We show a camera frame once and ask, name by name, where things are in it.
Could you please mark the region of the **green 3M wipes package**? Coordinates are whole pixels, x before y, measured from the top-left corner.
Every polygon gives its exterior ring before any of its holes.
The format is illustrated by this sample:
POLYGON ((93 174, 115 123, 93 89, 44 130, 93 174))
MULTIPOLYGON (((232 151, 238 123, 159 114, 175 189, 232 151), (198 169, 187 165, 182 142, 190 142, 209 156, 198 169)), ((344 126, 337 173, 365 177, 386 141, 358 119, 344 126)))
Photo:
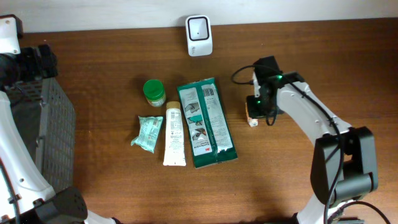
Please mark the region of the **green 3M wipes package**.
POLYGON ((194 166, 238 158, 214 78, 177 87, 188 127, 194 166))

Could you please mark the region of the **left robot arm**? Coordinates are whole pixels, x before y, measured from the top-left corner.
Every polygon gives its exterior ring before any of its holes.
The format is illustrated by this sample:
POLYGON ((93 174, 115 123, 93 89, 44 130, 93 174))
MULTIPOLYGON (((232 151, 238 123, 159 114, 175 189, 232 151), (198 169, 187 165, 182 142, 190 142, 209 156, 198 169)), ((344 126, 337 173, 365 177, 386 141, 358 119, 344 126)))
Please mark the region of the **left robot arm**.
POLYGON ((49 45, 21 47, 22 21, 1 17, 1 222, 116 223, 73 185, 76 113, 49 45))

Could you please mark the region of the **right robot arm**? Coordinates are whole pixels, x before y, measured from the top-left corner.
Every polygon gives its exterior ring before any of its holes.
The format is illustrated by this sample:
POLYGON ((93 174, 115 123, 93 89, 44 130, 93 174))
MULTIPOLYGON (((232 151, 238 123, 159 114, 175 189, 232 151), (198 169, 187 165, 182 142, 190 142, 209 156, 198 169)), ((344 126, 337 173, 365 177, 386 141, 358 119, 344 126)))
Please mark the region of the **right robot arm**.
POLYGON ((248 116, 264 118, 272 126, 285 113, 314 146, 313 195, 289 223, 338 223, 344 208, 378 188, 373 133, 336 116, 299 73, 283 73, 275 57, 260 58, 250 67, 254 94, 246 98, 248 116))

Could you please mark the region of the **green lid glass jar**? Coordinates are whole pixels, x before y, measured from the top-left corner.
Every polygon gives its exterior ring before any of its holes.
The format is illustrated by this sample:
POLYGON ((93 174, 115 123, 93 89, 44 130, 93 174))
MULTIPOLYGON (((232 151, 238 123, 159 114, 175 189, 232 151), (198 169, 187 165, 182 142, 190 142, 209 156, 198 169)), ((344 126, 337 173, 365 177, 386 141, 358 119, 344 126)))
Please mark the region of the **green lid glass jar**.
POLYGON ((166 101, 163 83, 160 80, 148 80, 143 86, 143 92, 148 103, 153 107, 160 107, 166 101))

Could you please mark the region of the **white tube with tan cap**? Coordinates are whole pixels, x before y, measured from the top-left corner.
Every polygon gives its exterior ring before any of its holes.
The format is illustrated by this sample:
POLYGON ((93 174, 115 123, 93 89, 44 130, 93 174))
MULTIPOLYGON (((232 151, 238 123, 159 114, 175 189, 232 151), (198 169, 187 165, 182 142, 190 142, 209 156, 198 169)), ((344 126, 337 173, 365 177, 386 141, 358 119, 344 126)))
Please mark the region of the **white tube with tan cap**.
POLYGON ((184 132, 180 103, 166 104, 164 166, 186 166, 184 132))

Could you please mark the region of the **pale green tissue packet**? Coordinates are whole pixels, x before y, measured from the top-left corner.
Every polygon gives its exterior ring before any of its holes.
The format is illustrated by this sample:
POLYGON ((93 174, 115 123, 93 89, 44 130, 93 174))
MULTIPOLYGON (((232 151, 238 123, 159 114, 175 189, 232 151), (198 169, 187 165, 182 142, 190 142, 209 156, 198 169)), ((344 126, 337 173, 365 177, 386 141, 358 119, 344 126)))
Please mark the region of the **pale green tissue packet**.
POLYGON ((163 120, 162 116, 139 116, 139 135, 131 141, 131 145, 138 145, 143 150, 154 153, 163 120))

